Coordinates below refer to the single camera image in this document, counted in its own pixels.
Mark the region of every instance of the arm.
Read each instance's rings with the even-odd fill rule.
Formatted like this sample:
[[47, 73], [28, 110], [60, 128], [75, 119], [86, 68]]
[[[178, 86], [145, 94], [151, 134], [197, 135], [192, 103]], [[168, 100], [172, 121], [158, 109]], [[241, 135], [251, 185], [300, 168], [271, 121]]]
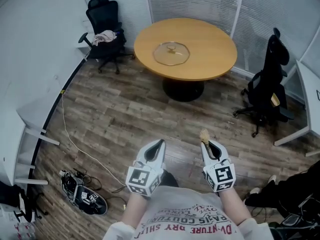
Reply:
[[131, 193], [121, 221], [133, 228], [137, 228], [146, 212], [148, 200], [142, 195]]
[[238, 196], [236, 190], [232, 187], [219, 192], [220, 199], [225, 214], [238, 226], [246, 219], [251, 218], [251, 214], [245, 204]]

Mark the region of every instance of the table top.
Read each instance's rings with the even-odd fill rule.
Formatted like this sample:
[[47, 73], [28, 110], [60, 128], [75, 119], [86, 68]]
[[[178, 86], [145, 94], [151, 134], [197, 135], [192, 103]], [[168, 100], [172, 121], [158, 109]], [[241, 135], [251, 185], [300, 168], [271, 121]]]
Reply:
[[0, 113], [0, 163], [14, 185], [17, 157], [26, 124], [16, 110], [2, 107]]
[[[162, 43], [185, 45], [189, 59], [179, 65], [163, 65], [154, 59], [154, 50]], [[218, 27], [191, 18], [171, 18], [143, 29], [134, 43], [134, 53], [149, 70], [166, 78], [184, 81], [213, 79], [229, 71], [237, 60], [232, 39]]]
[[296, 66], [303, 89], [308, 125], [311, 131], [320, 136], [320, 78], [301, 62], [296, 61]]

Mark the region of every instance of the black table base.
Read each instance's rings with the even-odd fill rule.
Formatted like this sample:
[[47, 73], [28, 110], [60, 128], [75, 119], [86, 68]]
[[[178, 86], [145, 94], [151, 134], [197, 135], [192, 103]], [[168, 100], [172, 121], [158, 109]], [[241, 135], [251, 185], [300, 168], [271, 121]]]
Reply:
[[178, 102], [191, 102], [201, 96], [205, 89], [204, 81], [180, 81], [164, 78], [162, 87], [166, 95]]

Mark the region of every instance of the white cable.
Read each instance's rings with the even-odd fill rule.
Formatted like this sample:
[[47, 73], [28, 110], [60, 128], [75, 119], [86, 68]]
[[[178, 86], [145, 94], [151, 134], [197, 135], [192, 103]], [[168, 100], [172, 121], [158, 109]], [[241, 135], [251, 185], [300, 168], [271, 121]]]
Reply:
[[120, 180], [118, 180], [118, 179], [111, 173], [111, 171], [109, 171], [109, 169], [108, 169], [107, 167], [105, 167], [98, 159], [92, 157], [92, 156], [89, 155], [87, 152], [85, 152], [85, 151], [81, 150], [80, 148], [78, 148], [77, 145], [71, 140], [70, 135], [69, 135], [69, 133], [68, 133], [68, 131], [67, 131], [67, 127], [66, 127], [65, 108], [64, 108], [64, 93], [61, 95], [61, 97], [62, 97], [62, 115], [63, 115], [64, 129], [65, 129], [65, 132], [66, 132], [69, 140], [71, 141], [71, 143], [72, 143], [80, 152], [86, 154], [87, 156], [89, 156], [89, 157], [92, 158], [93, 160], [96, 160], [100, 165], [103, 166], [103, 168], [105, 168], [105, 169], [111, 174], [112, 177], [114, 177], [122, 186], [125, 187], [126, 185], [123, 184]]

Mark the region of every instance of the chair backrest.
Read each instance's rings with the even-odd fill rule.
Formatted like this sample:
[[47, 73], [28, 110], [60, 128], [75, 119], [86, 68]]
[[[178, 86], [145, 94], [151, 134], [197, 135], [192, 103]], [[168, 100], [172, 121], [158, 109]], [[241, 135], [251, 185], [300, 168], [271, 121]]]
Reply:
[[86, 15], [96, 35], [105, 30], [113, 31], [118, 24], [118, 3], [116, 1], [103, 2], [100, 6], [88, 8]]
[[283, 78], [281, 65], [287, 65], [290, 59], [287, 48], [280, 41], [279, 30], [274, 28], [273, 32], [268, 41], [263, 69], [251, 82], [253, 91], [249, 90], [251, 91], [249, 99], [253, 100], [253, 103], [270, 102]]
[[88, 9], [103, 6], [107, 3], [109, 3], [109, 0], [90, 0], [88, 3]]

